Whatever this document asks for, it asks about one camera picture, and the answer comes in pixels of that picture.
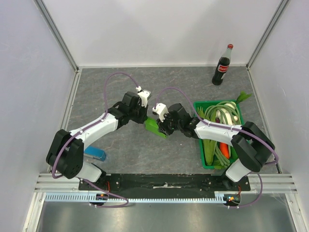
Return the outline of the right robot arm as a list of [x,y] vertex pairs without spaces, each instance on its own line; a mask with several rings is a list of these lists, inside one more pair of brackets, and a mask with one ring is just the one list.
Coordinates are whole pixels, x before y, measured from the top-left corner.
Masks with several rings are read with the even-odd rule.
[[180,103],[169,108],[158,103],[152,111],[158,115],[158,130],[165,135],[181,131],[186,137],[209,139],[235,149],[238,159],[229,165],[221,178],[222,187],[226,190],[233,190],[250,172],[260,172],[270,155],[274,154],[273,143],[252,122],[229,126],[199,116],[191,117]]

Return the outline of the cola glass bottle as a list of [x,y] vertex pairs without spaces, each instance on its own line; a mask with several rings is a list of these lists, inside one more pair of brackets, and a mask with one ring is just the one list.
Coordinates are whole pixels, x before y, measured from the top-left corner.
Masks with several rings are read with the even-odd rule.
[[233,47],[233,44],[228,44],[225,52],[218,61],[215,73],[212,77],[212,83],[215,86],[219,86],[223,82],[224,75],[226,74],[231,62],[231,52]]

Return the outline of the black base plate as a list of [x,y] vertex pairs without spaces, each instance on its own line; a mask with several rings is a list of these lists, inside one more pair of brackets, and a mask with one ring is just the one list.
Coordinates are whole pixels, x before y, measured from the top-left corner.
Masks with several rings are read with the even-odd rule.
[[125,198],[210,198],[216,191],[251,190],[248,177],[234,183],[211,174],[106,174],[95,185]]

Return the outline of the blue small box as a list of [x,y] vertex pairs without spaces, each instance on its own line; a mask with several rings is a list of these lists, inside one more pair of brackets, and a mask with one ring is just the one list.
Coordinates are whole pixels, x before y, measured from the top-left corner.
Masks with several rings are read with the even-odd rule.
[[104,161],[106,159],[106,153],[104,150],[89,146],[84,150],[84,155],[99,161]]

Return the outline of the green paper box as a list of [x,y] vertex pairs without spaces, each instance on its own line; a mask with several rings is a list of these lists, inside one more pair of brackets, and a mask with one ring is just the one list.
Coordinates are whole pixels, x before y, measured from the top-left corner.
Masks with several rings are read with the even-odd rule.
[[154,133],[155,135],[161,137],[161,138],[166,138],[167,136],[164,133],[159,132],[159,127],[157,125],[156,120],[154,120],[153,118],[148,117],[146,119],[146,121],[144,122],[145,124],[145,129],[147,131],[150,131],[152,133]]

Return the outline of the orange carrot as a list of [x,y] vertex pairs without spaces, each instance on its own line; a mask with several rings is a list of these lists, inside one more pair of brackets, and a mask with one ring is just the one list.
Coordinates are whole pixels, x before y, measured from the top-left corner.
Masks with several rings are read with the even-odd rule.
[[225,158],[230,159],[229,146],[227,144],[220,143],[219,149]]

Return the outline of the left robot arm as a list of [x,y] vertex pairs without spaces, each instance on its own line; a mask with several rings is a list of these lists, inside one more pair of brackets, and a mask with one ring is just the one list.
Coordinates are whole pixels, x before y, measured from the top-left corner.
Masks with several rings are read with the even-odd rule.
[[89,181],[95,190],[106,185],[103,171],[94,164],[84,161],[84,151],[104,135],[116,131],[129,121],[142,124],[147,119],[148,100],[151,93],[142,90],[127,92],[120,102],[99,118],[75,130],[60,129],[56,132],[46,157],[52,167],[52,177],[67,179],[79,177]]

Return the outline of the green long beans bundle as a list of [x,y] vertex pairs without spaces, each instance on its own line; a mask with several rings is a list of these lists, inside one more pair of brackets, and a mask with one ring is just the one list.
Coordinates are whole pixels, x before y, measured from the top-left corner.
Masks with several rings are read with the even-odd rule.
[[[208,107],[206,110],[201,110],[199,113],[201,117],[211,122],[230,126],[241,124],[240,112],[233,101],[220,102],[217,105]],[[225,158],[219,149],[220,143],[210,139],[202,141],[205,163],[207,166],[214,167],[214,169],[224,169],[230,165],[232,159],[237,159],[236,152],[230,145],[228,145],[230,159]]]

